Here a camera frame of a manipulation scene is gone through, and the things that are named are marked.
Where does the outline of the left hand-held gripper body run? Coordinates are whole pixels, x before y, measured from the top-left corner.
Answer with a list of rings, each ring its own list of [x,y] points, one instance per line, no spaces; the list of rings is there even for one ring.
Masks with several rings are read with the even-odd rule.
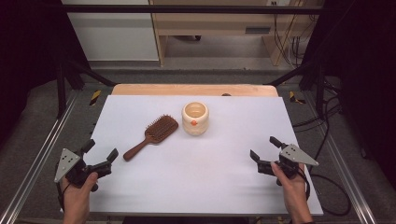
[[[56,164],[56,172],[54,182],[57,190],[62,191],[61,182],[65,177],[70,184],[77,188],[81,188],[91,173],[97,173],[99,178],[111,174],[112,154],[109,154],[105,161],[95,165],[88,165],[83,156],[88,153],[88,149],[79,149],[71,151],[64,148],[61,157]]]

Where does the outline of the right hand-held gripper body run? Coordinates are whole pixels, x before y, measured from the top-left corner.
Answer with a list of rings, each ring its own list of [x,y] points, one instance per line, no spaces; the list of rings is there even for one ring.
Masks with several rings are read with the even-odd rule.
[[[294,144],[274,144],[280,148],[279,159],[274,161],[287,178],[293,178],[300,172],[300,163],[319,166],[319,163]],[[275,176],[271,162],[262,161],[257,155],[258,173]]]

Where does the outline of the brown wooden hairbrush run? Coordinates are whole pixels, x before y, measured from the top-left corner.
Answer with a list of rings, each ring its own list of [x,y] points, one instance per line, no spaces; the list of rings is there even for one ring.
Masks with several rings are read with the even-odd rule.
[[[145,139],[123,154],[126,161],[131,160],[143,147],[148,144],[160,144],[178,128],[177,121],[169,115],[162,115],[155,119],[145,130]]]

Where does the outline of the cream ceramic cup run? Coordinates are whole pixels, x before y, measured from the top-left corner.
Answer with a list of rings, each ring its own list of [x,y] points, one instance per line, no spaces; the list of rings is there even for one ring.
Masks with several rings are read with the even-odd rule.
[[[209,126],[209,110],[201,102],[190,102],[181,110],[182,125],[186,133],[203,134]]]

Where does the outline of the person's left hand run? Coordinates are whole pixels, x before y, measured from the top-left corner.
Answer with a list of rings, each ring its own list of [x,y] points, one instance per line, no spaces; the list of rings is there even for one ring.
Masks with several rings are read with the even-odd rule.
[[[90,214],[90,194],[98,178],[97,173],[91,173],[79,189],[69,183],[64,177],[61,184],[64,196],[63,224],[85,224]]]

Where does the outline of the person's right hand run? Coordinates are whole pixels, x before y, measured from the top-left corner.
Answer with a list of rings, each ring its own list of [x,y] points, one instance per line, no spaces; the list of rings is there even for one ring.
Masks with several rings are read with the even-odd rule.
[[[308,224],[314,219],[311,216],[305,195],[305,181],[300,176],[292,179],[286,177],[283,171],[274,162],[272,171],[283,188],[284,204],[290,214],[292,224]]]

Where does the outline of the white table sheet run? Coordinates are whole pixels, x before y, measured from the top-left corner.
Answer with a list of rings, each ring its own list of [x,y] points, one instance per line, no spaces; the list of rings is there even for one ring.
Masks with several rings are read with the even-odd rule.
[[[209,127],[177,129],[130,161],[117,157],[90,198],[94,214],[111,216],[259,216],[286,211],[276,178],[258,172],[249,153],[275,161],[275,137],[296,136],[280,97],[202,96]]]

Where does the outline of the black curtain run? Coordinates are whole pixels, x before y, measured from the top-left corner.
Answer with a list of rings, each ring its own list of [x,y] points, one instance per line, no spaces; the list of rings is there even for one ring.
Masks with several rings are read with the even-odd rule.
[[[63,58],[90,65],[62,0],[0,0],[0,144],[27,105],[31,89],[56,78]]]
[[[360,139],[396,189],[396,0],[324,0],[304,60],[342,81]]]

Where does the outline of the white cabinet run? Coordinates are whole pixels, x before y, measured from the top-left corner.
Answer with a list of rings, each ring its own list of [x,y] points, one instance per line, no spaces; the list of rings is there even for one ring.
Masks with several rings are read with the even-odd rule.
[[[69,13],[90,62],[158,61],[149,13]]]

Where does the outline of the grey socket strip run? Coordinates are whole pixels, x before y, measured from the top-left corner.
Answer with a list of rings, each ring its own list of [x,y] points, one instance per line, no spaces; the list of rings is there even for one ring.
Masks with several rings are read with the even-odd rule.
[[[245,33],[247,35],[267,35],[271,32],[271,28],[267,26],[247,26]]]

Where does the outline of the light wooden desk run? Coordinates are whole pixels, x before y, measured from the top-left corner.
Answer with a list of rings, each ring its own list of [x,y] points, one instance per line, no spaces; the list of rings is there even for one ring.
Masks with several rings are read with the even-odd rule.
[[[325,0],[148,0],[155,5],[238,6],[238,7],[321,7]],[[317,15],[154,13],[152,15],[158,49],[171,35],[247,35],[247,26],[267,26],[271,32],[262,38],[274,66],[280,64],[293,37],[311,36]]]

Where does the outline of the aluminium rail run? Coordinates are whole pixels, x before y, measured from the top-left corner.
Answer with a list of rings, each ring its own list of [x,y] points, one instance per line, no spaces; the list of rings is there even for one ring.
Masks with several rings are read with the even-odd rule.
[[[35,157],[30,169],[26,173],[24,179],[22,180],[17,192],[13,196],[11,202],[8,204],[4,213],[0,216],[0,224],[14,224],[21,209],[23,208],[35,182],[41,173],[49,154],[54,148],[64,125],[66,124],[71,111],[73,110],[76,100],[79,97],[79,91],[71,91],[70,96],[66,101],[66,108],[62,115],[56,119],[52,128],[47,135],[45,142],[40,148],[38,154]]]
[[[307,101],[309,112],[314,117],[319,118],[315,108],[316,97],[314,97],[314,94],[310,91],[304,91],[304,98]],[[332,96],[325,100],[323,105],[324,121],[318,122],[314,127],[313,135],[310,136],[307,141],[312,144],[309,152],[312,152],[314,155],[320,155],[320,151],[322,149],[326,150],[327,159],[332,162],[332,167],[337,172],[339,179],[343,184],[344,191],[360,220],[360,224],[377,224],[375,216],[366,202],[355,177],[330,134],[330,124],[328,123],[327,116],[328,105],[333,105],[333,101],[336,99],[336,96]]]

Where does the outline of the black frame strut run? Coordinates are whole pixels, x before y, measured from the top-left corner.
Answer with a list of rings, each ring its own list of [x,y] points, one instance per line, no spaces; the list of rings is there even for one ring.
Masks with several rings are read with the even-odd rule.
[[[308,61],[301,66],[291,70],[286,75],[269,82],[270,86],[277,87],[292,77],[301,76],[299,87],[302,91],[310,91],[313,85],[316,85],[316,112],[321,119],[324,118],[324,89],[325,76],[323,67],[320,63]]]
[[[100,83],[108,86],[115,87],[116,82],[113,82],[96,72],[92,71],[90,67],[84,66],[74,61],[68,61],[67,63],[60,63],[56,68],[56,79],[57,79],[57,92],[58,92],[58,115],[57,118],[61,118],[66,110],[66,93],[65,83],[67,80],[73,90],[81,90],[85,82],[81,78],[81,74],[88,75],[89,77],[99,81]]]

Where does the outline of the black horizontal frame bar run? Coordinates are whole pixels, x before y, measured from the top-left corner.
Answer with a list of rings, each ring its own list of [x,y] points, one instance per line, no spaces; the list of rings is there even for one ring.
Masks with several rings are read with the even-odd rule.
[[[213,14],[298,14],[318,15],[323,7],[238,7],[177,5],[62,5],[60,10],[74,13],[213,13]]]

